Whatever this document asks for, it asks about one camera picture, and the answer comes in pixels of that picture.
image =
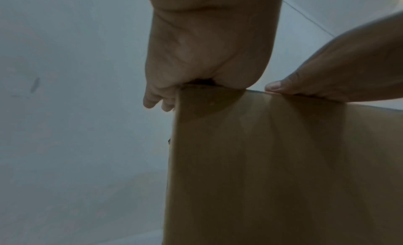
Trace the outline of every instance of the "cardboard box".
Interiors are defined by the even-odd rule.
[[[401,245],[402,233],[402,112],[180,91],[164,245]]]

